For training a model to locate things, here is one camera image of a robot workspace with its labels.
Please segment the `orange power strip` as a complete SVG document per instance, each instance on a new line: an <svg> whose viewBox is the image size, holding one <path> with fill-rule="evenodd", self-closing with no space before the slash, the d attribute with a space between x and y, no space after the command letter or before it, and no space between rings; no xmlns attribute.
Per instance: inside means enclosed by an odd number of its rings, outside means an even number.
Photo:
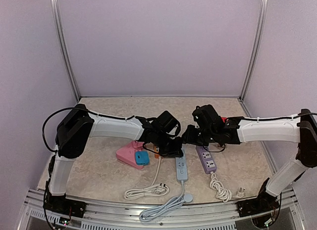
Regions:
<svg viewBox="0 0 317 230"><path fill-rule="evenodd" d="M155 158L160 159L159 148L156 145L154 145L154 153L155 153Z"/></svg>

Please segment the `light blue power strip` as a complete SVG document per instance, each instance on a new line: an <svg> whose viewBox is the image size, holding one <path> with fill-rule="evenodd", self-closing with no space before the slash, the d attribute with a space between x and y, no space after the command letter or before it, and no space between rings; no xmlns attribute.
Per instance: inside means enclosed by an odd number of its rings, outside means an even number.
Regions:
<svg viewBox="0 0 317 230"><path fill-rule="evenodd" d="M182 157L175 158L176 179L178 182L186 182L188 180L185 149L182 149L182 153Z"/></svg>

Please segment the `blue charger plug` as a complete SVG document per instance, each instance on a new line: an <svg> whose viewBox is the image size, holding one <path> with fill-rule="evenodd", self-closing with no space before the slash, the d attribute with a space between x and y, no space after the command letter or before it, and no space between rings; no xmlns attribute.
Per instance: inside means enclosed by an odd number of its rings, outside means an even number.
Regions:
<svg viewBox="0 0 317 230"><path fill-rule="evenodd" d="M135 162L138 166L146 166L150 163L149 155L146 151L135 152Z"/></svg>

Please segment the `purple power strip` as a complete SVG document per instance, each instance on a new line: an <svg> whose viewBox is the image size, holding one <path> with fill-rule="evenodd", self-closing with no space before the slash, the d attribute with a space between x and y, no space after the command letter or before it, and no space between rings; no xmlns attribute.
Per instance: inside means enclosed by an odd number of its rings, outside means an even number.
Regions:
<svg viewBox="0 0 317 230"><path fill-rule="evenodd" d="M204 146L196 146L196 152L206 174L217 171L217 165L209 152L209 149Z"/></svg>

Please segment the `pink triangular power socket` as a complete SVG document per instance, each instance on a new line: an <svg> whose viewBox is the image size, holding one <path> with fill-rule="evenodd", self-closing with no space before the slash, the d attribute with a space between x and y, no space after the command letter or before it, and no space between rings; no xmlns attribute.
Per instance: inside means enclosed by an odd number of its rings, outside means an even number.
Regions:
<svg viewBox="0 0 317 230"><path fill-rule="evenodd" d="M132 141L116 151L116 158L118 161L129 165L130 167L138 170L143 169L144 166L138 166L135 162L135 152L141 150L135 150L132 147Z"/></svg>

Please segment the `pink charger plug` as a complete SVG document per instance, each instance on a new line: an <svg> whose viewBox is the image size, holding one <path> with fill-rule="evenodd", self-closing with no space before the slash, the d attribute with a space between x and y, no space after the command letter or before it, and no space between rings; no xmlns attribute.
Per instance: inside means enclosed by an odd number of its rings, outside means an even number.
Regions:
<svg viewBox="0 0 317 230"><path fill-rule="evenodd" d="M142 150L143 149L143 145L144 145L144 142L139 142L139 141L132 141L132 147L135 149L135 150Z"/></svg>

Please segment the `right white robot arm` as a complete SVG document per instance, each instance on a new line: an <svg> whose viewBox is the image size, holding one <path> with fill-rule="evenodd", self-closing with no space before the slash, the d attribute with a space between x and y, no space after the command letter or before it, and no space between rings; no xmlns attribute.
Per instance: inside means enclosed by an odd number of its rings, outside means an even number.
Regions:
<svg viewBox="0 0 317 230"><path fill-rule="evenodd" d="M299 114L274 117L228 117L223 119L212 105L197 107L192 116L195 125L188 125L182 135L184 143L208 146L210 143L242 144L253 141L286 141L298 145L295 159L284 164L273 177L264 182L253 207L264 212L293 181L307 169L317 166L316 114L302 109Z"/></svg>

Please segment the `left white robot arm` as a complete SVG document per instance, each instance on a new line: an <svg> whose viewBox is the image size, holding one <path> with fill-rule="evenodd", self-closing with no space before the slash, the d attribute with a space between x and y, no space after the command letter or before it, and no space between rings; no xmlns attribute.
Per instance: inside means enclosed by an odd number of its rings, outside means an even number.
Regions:
<svg viewBox="0 0 317 230"><path fill-rule="evenodd" d="M182 140L179 137L180 123L168 111L158 117L140 116L116 117L96 113L84 104L67 107L54 112L67 111L68 114L56 129L54 163L49 172L49 203L58 212L69 208L69 201L63 196L74 161L84 152L88 138L125 138L142 143L152 143L158 147L163 158L182 157Z"/></svg>

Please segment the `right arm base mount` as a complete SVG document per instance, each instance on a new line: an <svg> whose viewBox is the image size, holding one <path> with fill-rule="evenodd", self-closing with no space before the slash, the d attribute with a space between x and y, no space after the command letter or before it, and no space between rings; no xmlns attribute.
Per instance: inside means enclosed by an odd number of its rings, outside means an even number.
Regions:
<svg viewBox="0 0 317 230"><path fill-rule="evenodd" d="M264 181L256 198L241 200L236 203L239 217L256 215L280 207L277 197L266 192L268 180L269 178Z"/></svg>

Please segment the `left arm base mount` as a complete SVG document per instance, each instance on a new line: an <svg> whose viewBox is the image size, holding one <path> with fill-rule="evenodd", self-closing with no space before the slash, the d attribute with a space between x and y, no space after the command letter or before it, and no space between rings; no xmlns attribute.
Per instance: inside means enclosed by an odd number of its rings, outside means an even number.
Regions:
<svg viewBox="0 0 317 230"><path fill-rule="evenodd" d="M50 179L46 181L43 208L69 217L83 218L87 203L66 198L66 194L53 196L49 191Z"/></svg>

